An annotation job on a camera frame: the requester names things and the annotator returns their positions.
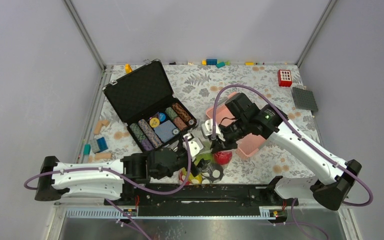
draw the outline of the pink basket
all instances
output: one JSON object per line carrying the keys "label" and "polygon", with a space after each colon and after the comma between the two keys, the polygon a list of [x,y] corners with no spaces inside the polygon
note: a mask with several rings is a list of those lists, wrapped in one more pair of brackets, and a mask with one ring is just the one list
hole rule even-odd
{"label": "pink basket", "polygon": [[[237,92],[231,93],[229,96],[227,96],[227,99],[233,97]],[[211,119],[213,118],[213,107],[210,107],[206,110],[206,116]],[[223,118],[230,118],[233,119],[234,116],[229,111],[229,109],[226,107],[226,105],[223,103],[223,105],[219,105],[217,107],[217,112],[215,113],[215,121],[220,124]],[[223,126],[227,126],[233,122],[233,120],[225,119],[221,124]],[[256,154],[261,145],[266,141],[262,136],[256,136],[253,134],[248,134],[244,138],[242,138],[237,146],[236,154],[241,159],[247,159],[249,157],[252,157],[254,154]]]}

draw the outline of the yellow block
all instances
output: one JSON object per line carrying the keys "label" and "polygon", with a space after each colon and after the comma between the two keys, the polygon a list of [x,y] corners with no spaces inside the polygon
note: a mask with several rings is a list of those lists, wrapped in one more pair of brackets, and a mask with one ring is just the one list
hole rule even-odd
{"label": "yellow block", "polygon": [[129,64],[126,64],[124,69],[126,71],[126,74],[129,74],[129,73],[131,73],[133,71]]}

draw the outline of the red ball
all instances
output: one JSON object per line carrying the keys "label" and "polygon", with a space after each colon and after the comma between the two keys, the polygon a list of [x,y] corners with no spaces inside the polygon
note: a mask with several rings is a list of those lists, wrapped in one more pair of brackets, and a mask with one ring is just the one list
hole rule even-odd
{"label": "red ball", "polygon": [[213,154],[214,160],[220,165],[228,164],[232,159],[232,151],[219,151]]}

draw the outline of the red box with white grid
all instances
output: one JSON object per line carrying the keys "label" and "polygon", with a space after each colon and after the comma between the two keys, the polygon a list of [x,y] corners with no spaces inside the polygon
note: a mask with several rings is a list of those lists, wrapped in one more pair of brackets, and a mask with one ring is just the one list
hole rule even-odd
{"label": "red box with white grid", "polygon": [[290,87],[292,85],[292,75],[290,70],[279,70],[277,72],[277,80],[280,87]]}

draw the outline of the floral pattern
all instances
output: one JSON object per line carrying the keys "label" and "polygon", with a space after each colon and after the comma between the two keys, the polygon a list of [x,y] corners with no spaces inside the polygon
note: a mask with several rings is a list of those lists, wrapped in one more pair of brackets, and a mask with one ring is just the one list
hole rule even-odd
{"label": "floral pattern", "polygon": [[[230,65],[222,68],[207,65],[165,65],[164,69],[178,98],[189,111],[197,118],[198,122],[205,121],[206,110],[214,104],[217,93],[225,86],[242,84],[250,86],[263,93],[278,108],[308,136],[319,142],[318,133],[312,114],[309,110],[296,109],[291,94],[291,88],[279,87],[278,70],[290,70],[293,78],[292,87],[302,88],[300,72],[295,65]],[[111,80],[120,78],[125,74],[124,65],[113,67]],[[260,108],[266,103],[256,94],[246,89],[227,89],[222,97],[232,92],[244,92],[249,99]],[[104,99],[100,119],[110,121],[108,127],[103,127],[95,138],[105,137],[108,151],[113,159],[120,159],[141,150],[130,136],[126,124],[121,122],[116,112],[107,99]],[[192,131],[194,136],[203,138],[199,127]],[[242,160],[236,153],[227,168],[220,184],[267,184],[273,177],[283,175],[288,178],[310,177],[313,173],[294,156],[282,147],[266,141],[260,151],[254,156]],[[178,175],[160,180],[152,179],[154,183],[178,183]]]}

